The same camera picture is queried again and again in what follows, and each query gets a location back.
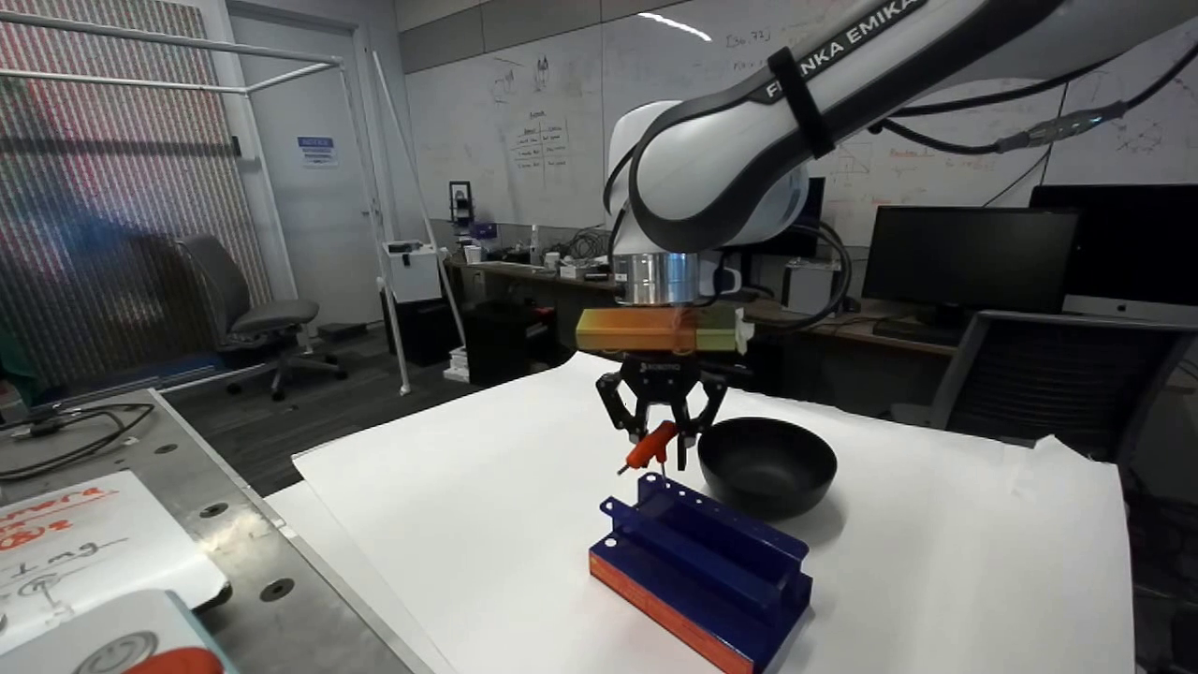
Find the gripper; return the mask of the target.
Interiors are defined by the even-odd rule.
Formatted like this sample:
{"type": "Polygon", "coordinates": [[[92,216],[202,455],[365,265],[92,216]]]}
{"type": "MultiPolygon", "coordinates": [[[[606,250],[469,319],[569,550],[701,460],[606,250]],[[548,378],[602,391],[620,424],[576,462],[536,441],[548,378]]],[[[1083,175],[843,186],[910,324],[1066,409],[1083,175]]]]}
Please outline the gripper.
{"type": "Polygon", "coordinates": [[[619,374],[603,374],[595,379],[595,391],[611,425],[625,432],[629,443],[640,443],[647,435],[648,405],[642,400],[674,400],[677,470],[686,470],[690,448],[714,425],[727,390],[727,381],[706,370],[697,357],[672,353],[629,353],[619,374]],[[623,384],[633,391],[634,408],[621,396],[623,384]],[[692,414],[689,394],[696,387],[702,388],[704,403],[692,414]]]}

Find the black bowl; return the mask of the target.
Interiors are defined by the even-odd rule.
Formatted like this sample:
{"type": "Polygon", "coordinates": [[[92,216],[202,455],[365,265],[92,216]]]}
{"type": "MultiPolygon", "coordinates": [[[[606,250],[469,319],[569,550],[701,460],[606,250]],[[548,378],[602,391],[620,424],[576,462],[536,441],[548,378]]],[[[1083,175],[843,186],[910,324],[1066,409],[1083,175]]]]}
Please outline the black bowl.
{"type": "Polygon", "coordinates": [[[766,521],[817,508],[839,469],[825,439],[782,419],[724,419],[703,432],[696,449],[710,494],[766,521]]]}

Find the red object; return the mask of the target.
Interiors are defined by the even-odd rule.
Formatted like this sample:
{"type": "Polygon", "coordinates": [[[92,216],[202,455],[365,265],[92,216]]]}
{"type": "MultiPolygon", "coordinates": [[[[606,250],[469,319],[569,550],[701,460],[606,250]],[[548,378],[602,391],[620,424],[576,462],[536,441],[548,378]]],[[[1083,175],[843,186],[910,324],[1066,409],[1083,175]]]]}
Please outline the red object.
{"type": "Polygon", "coordinates": [[[187,646],[156,652],[125,674],[226,674],[226,666],[208,649],[187,646]]]}

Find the cluttered wooden desk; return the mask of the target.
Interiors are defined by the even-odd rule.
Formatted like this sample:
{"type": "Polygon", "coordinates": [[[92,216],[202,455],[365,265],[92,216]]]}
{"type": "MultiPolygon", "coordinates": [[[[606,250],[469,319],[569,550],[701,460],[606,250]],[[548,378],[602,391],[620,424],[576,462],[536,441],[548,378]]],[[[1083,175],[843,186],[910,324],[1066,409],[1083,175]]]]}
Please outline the cluttered wooden desk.
{"type": "MultiPolygon", "coordinates": [[[[450,257],[446,265],[448,265],[450,269],[455,271],[476,271],[501,274],[501,277],[513,278],[513,280],[521,283],[547,283],[552,286],[583,289],[591,291],[592,293],[611,295],[615,291],[613,283],[565,280],[565,278],[559,277],[559,274],[550,271],[541,271],[540,268],[536,268],[530,265],[470,265],[465,263],[465,261],[458,260],[456,257],[450,257]]],[[[782,305],[779,304],[778,300],[767,299],[763,298],[763,296],[762,298],[756,298],[754,300],[728,300],[728,303],[733,304],[733,306],[743,308],[745,311],[745,318],[749,320],[750,323],[763,324],[768,329],[782,328],[783,323],[789,323],[789,321],[795,320],[794,316],[782,311],[782,305]]],[[[887,312],[885,310],[882,310],[881,304],[873,303],[872,306],[869,306],[869,310],[857,312],[857,315],[848,315],[846,318],[825,320],[823,323],[813,326],[813,328],[804,329],[803,333],[817,334],[817,336],[833,338],[833,340],[851,341],[853,344],[873,344],[884,346],[884,348],[915,351],[915,353],[936,357],[952,357],[956,353],[956,347],[954,345],[922,344],[875,334],[872,332],[873,324],[882,320],[887,320],[887,312]]]]}

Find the blue acrylic tool rack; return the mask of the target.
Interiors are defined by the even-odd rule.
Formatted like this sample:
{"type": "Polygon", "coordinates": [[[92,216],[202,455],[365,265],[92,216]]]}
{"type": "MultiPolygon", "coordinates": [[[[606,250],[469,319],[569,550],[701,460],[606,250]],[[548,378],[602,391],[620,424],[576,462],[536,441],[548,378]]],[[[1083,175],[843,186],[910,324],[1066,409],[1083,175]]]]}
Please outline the blue acrylic tool rack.
{"type": "Polygon", "coordinates": [[[722,674],[778,674],[811,605],[806,544],[658,473],[599,508],[595,579],[722,674]]]}

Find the black cabinet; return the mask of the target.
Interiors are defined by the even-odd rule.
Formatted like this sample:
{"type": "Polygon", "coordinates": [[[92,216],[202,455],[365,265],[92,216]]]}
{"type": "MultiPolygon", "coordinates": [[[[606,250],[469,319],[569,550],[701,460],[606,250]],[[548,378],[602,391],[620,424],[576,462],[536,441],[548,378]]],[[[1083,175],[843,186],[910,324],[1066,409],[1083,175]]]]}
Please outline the black cabinet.
{"type": "Polygon", "coordinates": [[[446,299],[394,303],[401,326],[403,354],[420,368],[448,362],[450,351],[462,346],[452,306],[446,299]]]}

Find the white box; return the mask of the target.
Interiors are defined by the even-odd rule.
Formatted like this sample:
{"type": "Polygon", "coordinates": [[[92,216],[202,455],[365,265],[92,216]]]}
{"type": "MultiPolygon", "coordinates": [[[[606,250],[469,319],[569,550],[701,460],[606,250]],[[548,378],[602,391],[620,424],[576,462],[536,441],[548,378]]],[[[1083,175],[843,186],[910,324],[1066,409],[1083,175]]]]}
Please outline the white box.
{"type": "Polygon", "coordinates": [[[385,253],[391,265],[394,302],[438,300],[444,296],[438,272],[441,260],[432,244],[418,239],[385,242],[385,253]]]}

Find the whiteboard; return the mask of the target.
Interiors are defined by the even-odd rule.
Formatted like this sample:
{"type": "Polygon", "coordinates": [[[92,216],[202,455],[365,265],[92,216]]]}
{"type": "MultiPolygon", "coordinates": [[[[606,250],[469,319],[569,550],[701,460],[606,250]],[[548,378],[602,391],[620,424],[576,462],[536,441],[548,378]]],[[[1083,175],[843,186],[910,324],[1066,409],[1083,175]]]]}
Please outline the whiteboard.
{"type": "MultiPolygon", "coordinates": [[[[613,126],[727,89],[851,0],[398,0],[401,111],[428,213],[467,181],[502,225],[593,227],[613,126]]],[[[954,156],[864,133],[809,166],[851,245],[883,205],[1022,206],[1040,184],[1198,183],[1198,59],[1124,119],[1051,150],[954,156]]]]}

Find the large white paper sheet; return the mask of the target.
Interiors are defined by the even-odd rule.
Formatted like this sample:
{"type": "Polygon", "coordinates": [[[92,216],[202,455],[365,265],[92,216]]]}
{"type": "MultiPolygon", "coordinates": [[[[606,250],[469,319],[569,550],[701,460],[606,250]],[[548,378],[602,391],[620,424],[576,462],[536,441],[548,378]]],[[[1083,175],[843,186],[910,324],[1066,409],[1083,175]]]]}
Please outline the large white paper sheet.
{"type": "MultiPolygon", "coordinates": [[[[612,368],[580,353],[295,456],[437,673],[718,674],[588,571],[603,502],[635,498],[595,396],[612,368]]],[[[813,593],[779,674],[1133,674],[1117,466],[739,389],[722,417],[795,423],[839,462],[780,524],[813,593]]]]}

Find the row of monitors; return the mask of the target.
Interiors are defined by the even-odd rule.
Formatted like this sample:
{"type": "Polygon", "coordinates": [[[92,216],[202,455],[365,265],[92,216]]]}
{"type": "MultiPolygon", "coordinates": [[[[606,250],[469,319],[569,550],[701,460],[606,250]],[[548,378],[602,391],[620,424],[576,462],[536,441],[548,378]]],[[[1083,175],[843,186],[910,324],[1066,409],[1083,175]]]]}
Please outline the row of monitors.
{"type": "Polygon", "coordinates": [[[1198,184],[1039,186],[1025,208],[877,211],[863,295],[1198,326],[1198,184]]]}

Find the grey mesh office chair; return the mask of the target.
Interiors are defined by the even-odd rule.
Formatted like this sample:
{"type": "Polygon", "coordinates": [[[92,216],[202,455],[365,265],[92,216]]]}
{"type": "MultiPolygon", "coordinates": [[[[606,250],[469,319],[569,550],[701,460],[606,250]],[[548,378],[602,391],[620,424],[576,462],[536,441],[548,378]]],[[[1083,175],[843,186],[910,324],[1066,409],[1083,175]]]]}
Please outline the grey mesh office chair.
{"type": "Polygon", "coordinates": [[[976,312],[928,406],[928,427],[996,441],[1053,435],[1125,464],[1198,326],[976,312]]]}

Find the grey door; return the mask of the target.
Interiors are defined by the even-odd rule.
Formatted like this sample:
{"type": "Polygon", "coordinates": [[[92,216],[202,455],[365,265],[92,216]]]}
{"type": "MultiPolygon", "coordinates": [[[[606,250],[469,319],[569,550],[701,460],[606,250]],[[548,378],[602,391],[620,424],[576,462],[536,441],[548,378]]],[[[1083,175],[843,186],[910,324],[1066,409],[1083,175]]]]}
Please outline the grey door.
{"type": "MultiPolygon", "coordinates": [[[[351,29],[241,6],[230,12],[238,43],[276,50],[337,55],[356,74],[351,29]]],[[[241,60],[246,81],[300,69],[270,57],[241,60]]],[[[320,304],[316,324],[373,324],[381,318],[373,221],[363,198],[362,165],[343,98],[341,77],[329,69],[252,95],[258,145],[297,295],[320,304]],[[296,136],[331,136],[341,165],[300,164],[296,136]]]]}

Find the metal table with holes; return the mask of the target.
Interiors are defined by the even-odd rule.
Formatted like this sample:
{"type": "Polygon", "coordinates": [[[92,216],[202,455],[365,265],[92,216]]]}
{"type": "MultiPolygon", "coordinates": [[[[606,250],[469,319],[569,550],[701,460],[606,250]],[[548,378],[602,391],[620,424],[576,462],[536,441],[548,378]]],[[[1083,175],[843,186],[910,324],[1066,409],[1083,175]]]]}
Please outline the metal table with holes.
{"type": "Polygon", "coordinates": [[[202,623],[242,674],[432,674],[347,579],[153,389],[108,403],[150,414],[93,457],[0,487],[0,503],[132,470],[226,573],[202,623]]]}

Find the white paper with handwriting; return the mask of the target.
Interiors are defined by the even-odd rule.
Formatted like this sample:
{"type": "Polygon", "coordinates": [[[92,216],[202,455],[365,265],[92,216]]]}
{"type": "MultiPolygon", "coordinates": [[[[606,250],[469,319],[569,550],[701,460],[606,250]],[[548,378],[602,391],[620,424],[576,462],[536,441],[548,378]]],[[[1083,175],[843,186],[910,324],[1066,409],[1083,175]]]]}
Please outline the white paper with handwriting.
{"type": "Polygon", "coordinates": [[[226,585],[132,470],[0,506],[0,655],[125,594],[200,608],[226,585]]]}

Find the white pad with smiley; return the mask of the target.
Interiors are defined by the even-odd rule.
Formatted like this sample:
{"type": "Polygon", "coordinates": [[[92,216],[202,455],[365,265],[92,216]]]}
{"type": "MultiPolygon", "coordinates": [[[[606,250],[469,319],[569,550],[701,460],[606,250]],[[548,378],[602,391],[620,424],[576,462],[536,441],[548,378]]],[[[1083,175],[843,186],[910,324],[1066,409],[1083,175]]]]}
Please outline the white pad with smiley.
{"type": "Polygon", "coordinates": [[[0,652],[0,674],[125,674],[156,652],[200,646],[241,674],[175,593],[125,594],[0,652]]]}

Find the orange handled tool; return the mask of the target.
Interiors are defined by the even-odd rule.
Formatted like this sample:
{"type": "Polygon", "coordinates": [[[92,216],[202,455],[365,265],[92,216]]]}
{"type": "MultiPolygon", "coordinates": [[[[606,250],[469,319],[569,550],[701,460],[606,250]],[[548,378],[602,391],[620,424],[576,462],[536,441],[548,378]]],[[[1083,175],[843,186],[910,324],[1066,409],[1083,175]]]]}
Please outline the orange handled tool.
{"type": "Polygon", "coordinates": [[[678,435],[678,427],[671,419],[664,419],[659,426],[645,435],[642,439],[634,443],[633,449],[624,459],[624,464],[616,470],[621,476],[627,470],[657,470],[659,475],[666,476],[668,464],[668,448],[678,435]]]}

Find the white pipe frame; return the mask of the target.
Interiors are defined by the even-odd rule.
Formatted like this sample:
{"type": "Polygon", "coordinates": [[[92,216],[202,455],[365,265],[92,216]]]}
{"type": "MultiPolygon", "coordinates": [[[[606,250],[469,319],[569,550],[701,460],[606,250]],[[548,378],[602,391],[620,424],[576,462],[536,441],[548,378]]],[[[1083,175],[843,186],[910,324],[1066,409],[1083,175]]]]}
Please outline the white pipe frame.
{"type": "Polygon", "coordinates": [[[146,44],[167,44],[171,47],[187,48],[196,51],[225,51],[237,56],[270,57],[286,60],[291,63],[300,63],[300,69],[270,78],[270,80],[253,81],[249,85],[207,85],[192,84],[192,81],[149,81],[149,80],[120,80],[120,78],[108,78],[90,74],[49,73],[41,71],[19,71],[12,68],[0,68],[0,77],[14,78],[14,80],[44,80],[44,81],[85,81],[85,84],[123,86],[125,89],[161,89],[173,91],[205,91],[211,95],[236,95],[243,101],[246,110],[252,110],[252,95],[260,93],[270,89],[276,89],[284,81],[298,81],[309,75],[335,69],[341,77],[343,101],[347,109],[347,119],[353,125],[353,138],[357,145],[362,165],[362,189],[363,198],[368,205],[368,215],[373,221],[373,250],[376,254],[381,281],[385,283],[385,310],[392,323],[392,344],[395,350],[395,362],[401,375],[401,388],[399,393],[407,396],[415,391],[409,372],[409,362],[403,350],[401,323],[395,312],[395,278],[389,254],[389,243],[401,233],[401,226],[386,218],[381,210],[382,192],[380,189],[379,170],[373,165],[373,151],[368,146],[367,138],[371,130],[367,129],[365,120],[371,107],[385,104],[392,119],[395,136],[401,146],[405,141],[405,128],[399,116],[395,101],[387,81],[385,63],[379,51],[368,51],[373,63],[373,80],[364,81],[362,73],[347,74],[345,61],[337,55],[322,55],[316,51],[288,51],[276,50],[270,47],[256,44],[241,44],[236,42],[212,41],[207,38],[192,38],[188,36],[176,36],[169,34],[147,34],[147,31],[131,28],[119,28],[105,24],[93,24],[92,22],[74,22],[42,14],[28,14],[16,11],[0,10],[0,22],[4,24],[24,25],[47,30],[65,31],[65,34],[81,34],[91,36],[103,36],[123,41],[133,41],[146,44]]]}

